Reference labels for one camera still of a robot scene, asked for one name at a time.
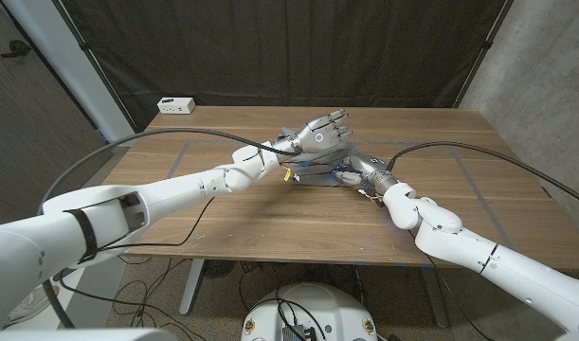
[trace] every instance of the dark backdrop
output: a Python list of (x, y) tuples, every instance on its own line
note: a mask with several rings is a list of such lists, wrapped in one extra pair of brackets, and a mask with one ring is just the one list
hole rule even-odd
[(143, 130), (197, 104), (451, 107), (503, 1), (67, 1)]

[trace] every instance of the table leg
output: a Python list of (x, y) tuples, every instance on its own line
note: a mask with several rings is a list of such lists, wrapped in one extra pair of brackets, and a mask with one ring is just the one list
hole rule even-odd
[(439, 287), (439, 279), (433, 268), (421, 268), (422, 278), (424, 279), (425, 291), (428, 293), (430, 307), (434, 314), (434, 320), (437, 326), (441, 328), (449, 327), (449, 318), (447, 310), (444, 307), (443, 295)]
[(188, 271), (188, 279), (186, 279), (186, 287), (182, 295), (182, 302), (179, 305), (180, 314), (189, 314), (192, 311), (198, 287), (201, 284), (201, 274), (203, 272), (203, 264), (205, 260), (192, 260), (190, 270)]

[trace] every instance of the power strip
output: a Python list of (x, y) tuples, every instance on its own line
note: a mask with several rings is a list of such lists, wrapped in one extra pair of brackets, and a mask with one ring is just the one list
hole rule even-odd
[(162, 98), (156, 106), (161, 114), (190, 114), (194, 109), (194, 99)]

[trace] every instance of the white robotic arm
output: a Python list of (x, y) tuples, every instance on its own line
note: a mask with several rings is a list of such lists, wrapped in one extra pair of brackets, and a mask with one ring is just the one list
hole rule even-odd
[(568, 332), (579, 330), (579, 280), (464, 228), (453, 212), (400, 183), (379, 159), (346, 160), (383, 202), (397, 227), (419, 227), (415, 243), (426, 254), (478, 272)]
[[(293, 136), (264, 145), (316, 153), (352, 134), (340, 126), (343, 110), (317, 117)], [(234, 163), (141, 186), (98, 186), (44, 203), (44, 215), (0, 225), (0, 328), (8, 313), (39, 283), (65, 267), (89, 266), (117, 256), (156, 221), (209, 198), (247, 189), (290, 156), (240, 148)]]

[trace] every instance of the wooden table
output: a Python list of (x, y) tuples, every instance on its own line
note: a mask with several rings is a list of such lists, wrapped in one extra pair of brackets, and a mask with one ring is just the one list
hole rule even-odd
[[(282, 126), (297, 129), (336, 108), (197, 107), (192, 115), (158, 115), (148, 130), (193, 127), (255, 141)], [(516, 157), (477, 111), (346, 108), (360, 152), (390, 159), (420, 142), (453, 140)], [(145, 184), (232, 162), (242, 145), (213, 135), (142, 138), (105, 184)], [(579, 231), (528, 172), (468, 150), (433, 147), (401, 157), (393, 170), (420, 196), (457, 213), (465, 227), (559, 270), (579, 270)], [(384, 265), (429, 263), (388, 211), (351, 188), (283, 181), (276, 170), (243, 192), (219, 198), (181, 247), (136, 247), (132, 255)], [(141, 242), (180, 242), (204, 204), (152, 226)]]

